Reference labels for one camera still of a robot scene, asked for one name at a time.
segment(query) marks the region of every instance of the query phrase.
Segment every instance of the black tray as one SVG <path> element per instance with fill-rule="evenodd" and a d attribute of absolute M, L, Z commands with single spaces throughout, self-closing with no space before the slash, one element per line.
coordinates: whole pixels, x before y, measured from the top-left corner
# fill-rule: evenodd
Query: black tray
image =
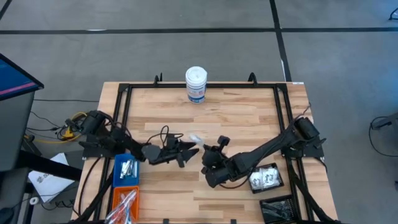
<path fill-rule="evenodd" d="M 266 188 L 266 189 L 254 190 L 254 189 L 251 187 L 251 183 L 250 183 L 250 180 L 249 180 L 249 185 L 250 185 L 251 192 L 253 192 L 254 194 L 257 194 L 257 193 L 260 193 L 260 192 L 264 192 L 264 191 L 266 191 L 266 190 L 272 190 L 272 189 L 275 189 L 275 188 L 278 188 L 278 187 L 283 187 L 283 186 L 285 185 L 285 184 L 284 184 L 284 181 L 282 180 L 282 177 L 280 176 L 279 169 L 278 169 L 278 167 L 276 166 L 276 163 L 275 163 L 275 162 L 273 162 L 273 163 L 271 163 L 271 164 L 264 165 L 264 166 L 256 167 L 256 169 L 255 169 L 254 171 L 257 172 L 257 171 L 260 170 L 260 168 L 268 168 L 268 167 L 273 167 L 273 168 L 275 168 L 275 169 L 278 170 L 278 180 L 279 180 L 279 183 L 280 183 L 280 184 L 279 184 L 279 185 L 276 185 L 276 186 L 272 186 L 272 187 Z"/>
<path fill-rule="evenodd" d="M 292 217 L 292 220 L 289 220 L 289 221 L 287 221 L 287 220 L 279 220 L 279 219 L 276 219 L 275 217 L 269 216 L 268 214 L 262 212 L 262 203 L 263 202 L 274 203 L 274 202 L 282 202 L 282 201 L 286 201 L 288 203 L 289 210 L 290 210 L 290 216 Z M 274 197 L 274 198 L 261 200 L 260 201 L 260 209 L 261 209 L 262 217 L 264 218 L 264 223 L 265 224 L 295 223 L 296 220 L 299 217 L 297 212 L 296 212 L 296 210 L 294 209 L 294 203 L 293 203 L 293 199 L 292 199 L 291 195 L 285 195 L 285 196 L 280 196 L 280 197 Z"/>

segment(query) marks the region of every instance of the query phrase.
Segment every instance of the orange bin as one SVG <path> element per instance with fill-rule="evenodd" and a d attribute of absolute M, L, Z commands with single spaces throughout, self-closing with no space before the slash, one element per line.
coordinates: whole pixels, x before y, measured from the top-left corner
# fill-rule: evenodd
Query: orange bin
<path fill-rule="evenodd" d="M 134 221 L 138 221 L 138 206 L 139 206 L 139 187 L 138 186 L 128 186 L 128 187 L 115 187 L 113 189 L 113 199 L 112 199 L 112 209 L 115 209 L 121 202 L 121 194 L 127 195 L 132 190 L 137 190 L 137 197 L 132 203 L 130 208 L 130 215 L 134 217 Z"/>

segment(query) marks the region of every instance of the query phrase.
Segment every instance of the blue label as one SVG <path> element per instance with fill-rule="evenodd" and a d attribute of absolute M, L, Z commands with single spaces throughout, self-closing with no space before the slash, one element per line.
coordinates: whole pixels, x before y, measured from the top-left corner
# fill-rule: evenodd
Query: blue label
<path fill-rule="evenodd" d="M 205 96 L 199 97 L 199 98 L 194 98 L 188 95 L 188 99 L 193 102 L 193 103 L 202 103 L 205 100 Z"/>

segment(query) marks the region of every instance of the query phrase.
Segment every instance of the white paper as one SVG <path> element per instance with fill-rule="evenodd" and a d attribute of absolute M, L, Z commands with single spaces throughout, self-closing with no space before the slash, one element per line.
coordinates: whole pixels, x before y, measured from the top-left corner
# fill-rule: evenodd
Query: white paper
<path fill-rule="evenodd" d="M 69 166 L 64 153 L 59 153 L 58 155 L 51 158 L 51 160 Z M 32 182 L 39 195 L 51 195 L 40 196 L 43 202 L 51 201 L 59 194 L 59 192 L 61 192 L 63 189 L 67 188 L 70 184 L 74 182 L 74 180 L 54 177 L 53 175 L 37 171 L 32 171 L 29 173 L 29 180 Z"/>

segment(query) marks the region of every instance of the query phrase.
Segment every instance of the white lid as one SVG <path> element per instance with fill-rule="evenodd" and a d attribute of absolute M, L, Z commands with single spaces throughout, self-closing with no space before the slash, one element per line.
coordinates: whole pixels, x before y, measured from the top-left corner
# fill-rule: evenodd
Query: white lid
<path fill-rule="evenodd" d="M 201 86 L 207 81 L 207 72 L 199 66 L 190 67 L 185 73 L 185 79 L 191 86 Z"/>

